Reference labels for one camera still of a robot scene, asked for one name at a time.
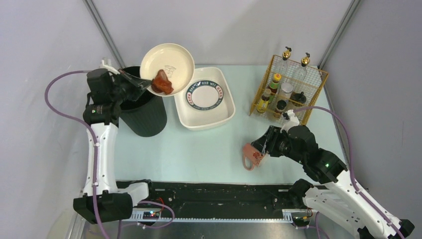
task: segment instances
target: mug handle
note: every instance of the mug handle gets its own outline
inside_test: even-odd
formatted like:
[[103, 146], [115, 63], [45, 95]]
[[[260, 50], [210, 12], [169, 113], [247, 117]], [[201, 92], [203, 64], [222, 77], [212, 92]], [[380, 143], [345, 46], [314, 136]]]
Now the mug handle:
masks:
[[255, 164], [253, 164], [252, 163], [252, 161], [250, 161], [250, 159], [248, 159], [249, 160], [249, 162], [250, 162], [250, 164], [251, 164], [251, 166], [250, 166], [250, 168], [248, 168], [248, 167], [246, 167], [246, 156], [245, 155], [243, 155], [243, 167], [246, 169], [246, 170], [248, 170], [248, 171], [252, 171], [253, 170], [253, 168], [255, 167]]

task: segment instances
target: table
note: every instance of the table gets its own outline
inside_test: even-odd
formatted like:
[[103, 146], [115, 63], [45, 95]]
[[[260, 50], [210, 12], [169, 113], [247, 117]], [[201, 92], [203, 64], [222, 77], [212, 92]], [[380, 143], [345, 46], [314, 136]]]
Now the table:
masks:
[[[286, 157], [269, 158], [261, 167], [247, 171], [242, 147], [262, 136], [271, 124], [249, 116], [251, 102], [267, 66], [216, 66], [222, 70], [236, 106], [235, 116], [217, 128], [190, 131], [179, 122], [173, 97], [165, 97], [167, 125], [156, 136], [137, 136], [120, 120], [115, 145], [116, 180], [191, 183], [293, 184], [303, 178], [311, 183], [302, 166]], [[329, 108], [325, 91], [316, 102]], [[313, 110], [307, 126], [321, 148], [343, 162], [339, 137], [330, 114]]]

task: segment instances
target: food scrap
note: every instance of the food scrap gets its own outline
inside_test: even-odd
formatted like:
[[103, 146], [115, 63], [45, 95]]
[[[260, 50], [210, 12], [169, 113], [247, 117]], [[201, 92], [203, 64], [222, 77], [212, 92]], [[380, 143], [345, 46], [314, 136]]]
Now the food scrap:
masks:
[[167, 78], [163, 69], [158, 71], [157, 76], [152, 81], [151, 88], [156, 93], [164, 92], [166, 95], [173, 92], [172, 83]]

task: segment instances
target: black lid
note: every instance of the black lid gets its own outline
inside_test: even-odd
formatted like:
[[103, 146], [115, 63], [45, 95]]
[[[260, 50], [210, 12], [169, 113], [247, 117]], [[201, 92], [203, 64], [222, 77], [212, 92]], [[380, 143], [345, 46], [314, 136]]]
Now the black lid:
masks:
[[280, 101], [277, 102], [277, 109], [284, 110], [286, 105], [287, 105], [287, 103], [284, 100], [280, 100]]
[[294, 93], [290, 99], [292, 99], [293, 101], [296, 101], [298, 103], [304, 104], [306, 102], [306, 96], [304, 94], [304, 92], [299, 93]]

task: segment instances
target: yellow bottle cap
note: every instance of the yellow bottle cap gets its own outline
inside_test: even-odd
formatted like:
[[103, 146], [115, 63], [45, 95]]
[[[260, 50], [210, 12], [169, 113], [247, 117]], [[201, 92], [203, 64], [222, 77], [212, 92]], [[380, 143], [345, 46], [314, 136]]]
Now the yellow bottle cap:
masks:
[[274, 74], [274, 80], [280, 81], [281, 80], [281, 75], [280, 74]]

